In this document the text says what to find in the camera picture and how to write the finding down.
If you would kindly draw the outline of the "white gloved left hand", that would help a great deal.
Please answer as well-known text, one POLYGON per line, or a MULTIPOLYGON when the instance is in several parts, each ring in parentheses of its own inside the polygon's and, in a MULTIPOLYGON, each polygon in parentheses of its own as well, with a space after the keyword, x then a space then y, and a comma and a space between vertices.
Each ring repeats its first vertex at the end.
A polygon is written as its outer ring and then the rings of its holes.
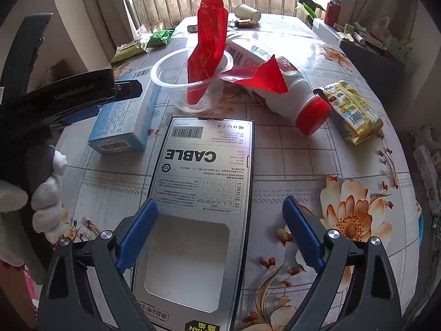
POLYGON ((20 268, 32 268, 37 258, 31 255, 35 245, 25 232, 19 210, 31 206, 31 229, 45 237, 52 246, 64 237, 66 211, 61 203, 61 177, 66 169, 66 156, 53 146, 30 151, 27 162, 31 180, 37 183, 31 194, 8 181, 1 181, 1 261, 20 268))

